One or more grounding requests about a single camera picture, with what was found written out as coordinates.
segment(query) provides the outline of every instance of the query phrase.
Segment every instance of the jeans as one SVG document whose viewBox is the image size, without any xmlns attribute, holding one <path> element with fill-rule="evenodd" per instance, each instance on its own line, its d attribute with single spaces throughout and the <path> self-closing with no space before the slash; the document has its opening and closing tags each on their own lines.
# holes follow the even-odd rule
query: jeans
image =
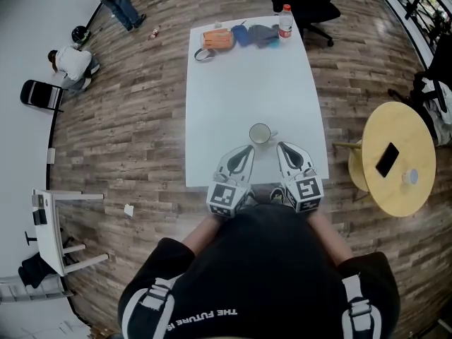
<svg viewBox="0 0 452 339">
<path fill-rule="evenodd" d="M 127 30 L 140 23 L 141 18 L 130 0 L 102 0 L 102 3 L 112 11 Z"/>
<path fill-rule="evenodd" d="M 67 75 L 63 79 L 63 83 L 61 83 L 61 87 L 63 89 L 73 90 L 73 91 L 79 91 L 82 89 L 83 84 L 85 84 L 85 78 L 91 78 L 91 69 L 94 69 L 99 62 L 94 57 L 91 58 L 91 62 L 89 63 L 88 67 L 85 70 L 85 73 L 83 74 L 83 77 L 79 79 L 78 81 L 73 81 L 70 79 Z"/>
</svg>

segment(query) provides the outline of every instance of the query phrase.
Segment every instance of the round wooden table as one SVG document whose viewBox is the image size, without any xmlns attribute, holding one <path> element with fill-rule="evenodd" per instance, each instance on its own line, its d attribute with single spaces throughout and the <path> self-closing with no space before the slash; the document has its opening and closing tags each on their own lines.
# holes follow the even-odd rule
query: round wooden table
<svg viewBox="0 0 452 339">
<path fill-rule="evenodd" d="M 399 151 L 386 177 L 375 166 L 392 143 Z M 334 143 L 352 148 L 348 167 L 355 185 L 368 191 L 376 204 L 396 217 L 408 216 L 421 208 L 430 195 L 436 171 L 432 137 L 421 117 L 399 102 L 387 102 L 372 112 L 361 144 Z M 403 182 L 408 170 L 417 170 L 416 184 Z"/>
</svg>

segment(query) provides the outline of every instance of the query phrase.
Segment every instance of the blue pouch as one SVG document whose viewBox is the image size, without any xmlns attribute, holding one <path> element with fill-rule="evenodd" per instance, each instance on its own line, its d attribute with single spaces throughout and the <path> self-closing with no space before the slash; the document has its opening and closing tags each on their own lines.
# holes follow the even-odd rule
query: blue pouch
<svg viewBox="0 0 452 339">
<path fill-rule="evenodd" d="M 248 29 L 244 25 L 236 25 L 231 29 L 232 34 L 236 41 L 239 42 L 241 47 L 247 47 L 252 43 L 251 36 L 249 35 Z"/>
</svg>

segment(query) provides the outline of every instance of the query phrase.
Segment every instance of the white mug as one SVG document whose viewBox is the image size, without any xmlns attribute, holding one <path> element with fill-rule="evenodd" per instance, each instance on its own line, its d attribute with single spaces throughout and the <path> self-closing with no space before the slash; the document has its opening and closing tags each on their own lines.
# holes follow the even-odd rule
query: white mug
<svg viewBox="0 0 452 339">
<path fill-rule="evenodd" d="M 249 129 L 249 137 L 255 144 L 267 143 L 278 131 L 271 131 L 264 123 L 256 123 Z"/>
<path fill-rule="evenodd" d="M 402 180 L 406 184 L 416 184 L 418 179 L 417 169 L 409 169 L 402 175 Z"/>
</svg>

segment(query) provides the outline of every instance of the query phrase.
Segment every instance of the water bottle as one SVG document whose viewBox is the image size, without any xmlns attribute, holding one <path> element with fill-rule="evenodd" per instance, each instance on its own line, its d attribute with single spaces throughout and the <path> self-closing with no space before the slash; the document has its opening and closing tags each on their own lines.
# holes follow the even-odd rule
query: water bottle
<svg viewBox="0 0 452 339">
<path fill-rule="evenodd" d="M 292 36 L 292 25 L 294 17 L 290 10 L 290 5 L 285 4 L 280 14 L 280 40 L 286 42 Z"/>
</svg>

